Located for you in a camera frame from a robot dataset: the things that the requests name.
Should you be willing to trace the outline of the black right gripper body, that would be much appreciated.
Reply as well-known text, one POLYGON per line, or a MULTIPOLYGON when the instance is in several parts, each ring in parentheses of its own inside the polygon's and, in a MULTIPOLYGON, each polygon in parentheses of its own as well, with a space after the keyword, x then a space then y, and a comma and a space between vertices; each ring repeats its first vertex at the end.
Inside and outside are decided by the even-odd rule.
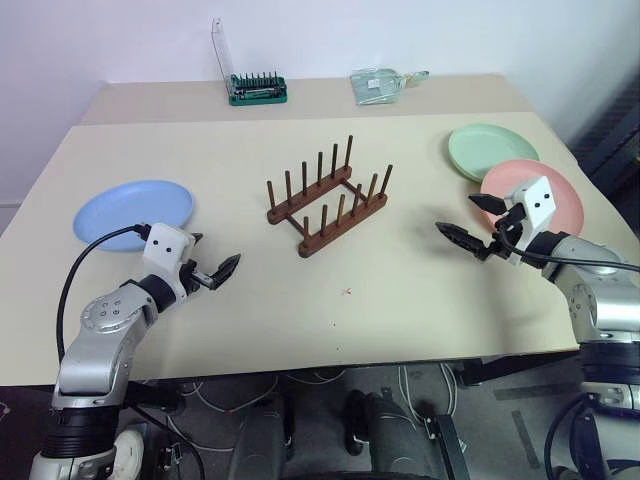
POLYGON ((526 212, 522 203, 516 203, 507 210, 494 224, 495 233, 493 234, 493 241, 486 246, 488 255, 478 256, 478 259, 485 261, 491 255, 508 259, 515 251, 514 243, 517 242, 522 235, 523 227, 521 222, 525 217, 526 212))

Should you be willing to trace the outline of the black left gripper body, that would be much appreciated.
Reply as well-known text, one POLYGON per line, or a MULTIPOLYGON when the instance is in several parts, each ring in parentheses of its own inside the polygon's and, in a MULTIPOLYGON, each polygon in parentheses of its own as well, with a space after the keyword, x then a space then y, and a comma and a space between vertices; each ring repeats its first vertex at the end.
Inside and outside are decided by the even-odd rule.
POLYGON ((200 272, 197 269, 195 260, 188 260, 180 267, 179 279, 187 297, 198 292, 201 288, 211 291, 216 289, 214 278, 211 275, 200 272))

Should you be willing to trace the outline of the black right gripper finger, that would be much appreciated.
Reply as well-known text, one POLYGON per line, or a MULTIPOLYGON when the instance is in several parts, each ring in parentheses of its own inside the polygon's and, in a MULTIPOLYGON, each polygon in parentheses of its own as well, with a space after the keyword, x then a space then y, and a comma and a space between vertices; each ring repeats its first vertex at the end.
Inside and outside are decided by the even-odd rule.
POLYGON ((491 194, 470 194, 468 196, 468 199, 471 200, 482 211, 488 212, 489 214, 501 216, 507 212, 505 201, 502 198, 495 197, 491 194))
POLYGON ((451 243, 472 253, 474 256, 487 256, 488 250, 484 242, 455 224, 436 222, 437 230, 451 243))

